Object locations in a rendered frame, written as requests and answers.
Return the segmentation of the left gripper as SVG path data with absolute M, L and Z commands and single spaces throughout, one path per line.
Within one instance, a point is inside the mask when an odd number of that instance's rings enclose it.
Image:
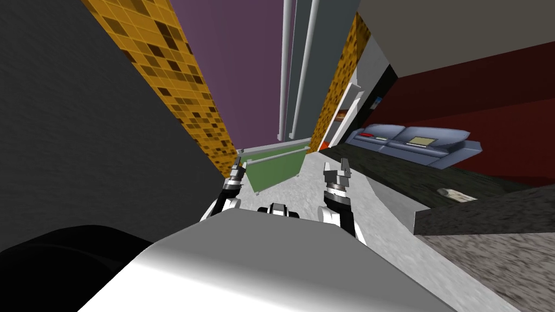
M 241 157 L 237 156 L 234 161 L 234 166 L 231 167 L 230 177 L 228 179 L 229 185 L 240 185 L 242 178 L 246 173 L 248 162 L 241 162 Z

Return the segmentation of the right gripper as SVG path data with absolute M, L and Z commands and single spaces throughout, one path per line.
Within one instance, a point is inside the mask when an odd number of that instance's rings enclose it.
M 341 158 L 341 170 L 331 170 L 329 162 L 324 164 L 324 180 L 328 188 L 345 190 L 350 186 L 351 171 L 347 158 Z

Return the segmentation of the green drawer front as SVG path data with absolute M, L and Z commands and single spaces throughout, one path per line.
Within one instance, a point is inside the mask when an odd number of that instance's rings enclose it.
M 249 159 L 257 160 L 270 157 L 298 150 L 305 146 L 308 146 L 308 143 L 304 142 L 298 145 L 266 149 L 256 153 L 245 152 L 241 155 L 241 161 L 245 162 Z M 253 192 L 259 193 L 292 177 L 296 177 L 300 173 L 306 153 L 307 151 L 304 151 L 258 164 L 247 165 L 246 175 Z

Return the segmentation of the white shelf unit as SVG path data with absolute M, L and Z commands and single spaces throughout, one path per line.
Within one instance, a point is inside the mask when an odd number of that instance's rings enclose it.
M 356 115 L 359 110 L 358 105 L 363 93 L 364 90 L 355 83 L 350 82 L 347 85 L 339 107 L 333 114 L 332 121 L 325 132 L 318 150 L 332 147 L 339 143 L 351 123 L 353 115 Z

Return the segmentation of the blue sofa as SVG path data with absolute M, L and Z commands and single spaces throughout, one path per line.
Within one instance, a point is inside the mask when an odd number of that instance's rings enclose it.
M 443 170 L 482 152 L 459 129 L 371 124 L 353 131 L 347 144 Z

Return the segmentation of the purple cupboard door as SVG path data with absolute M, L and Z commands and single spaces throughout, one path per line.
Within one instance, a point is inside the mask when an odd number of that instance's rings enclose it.
M 237 149 L 278 142 L 283 0 L 170 0 Z

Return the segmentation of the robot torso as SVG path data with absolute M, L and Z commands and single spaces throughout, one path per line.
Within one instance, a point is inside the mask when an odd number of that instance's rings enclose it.
M 456 312 L 337 225 L 230 209 L 141 252 L 79 312 Z

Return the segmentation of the pale flat object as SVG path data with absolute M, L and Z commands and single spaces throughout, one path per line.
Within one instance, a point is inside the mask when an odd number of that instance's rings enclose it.
M 461 193 L 459 191 L 456 191 L 454 189 L 450 189 L 450 188 L 440 188 L 437 190 L 437 193 L 440 194 L 443 197 L 446 197 L 450 200 L 454 200 L 458 203 L 465 203 L 465 202 L 470 202 L 470 201 L 474 201 L 476 200 L 476 198 L 471 197 L 469 195 L 466 195 L 464 193 Z

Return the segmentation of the dark grey cupboard door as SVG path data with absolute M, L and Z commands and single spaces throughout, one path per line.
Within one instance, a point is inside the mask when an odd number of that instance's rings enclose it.
M 340 60 L 361 0 L 320 0 L 305 88 L 294 140 L 313 135 L 324 99 Z M 311 0 L 293 0 L 284 141 L 291 141 L 296 96 L 304 53 Z

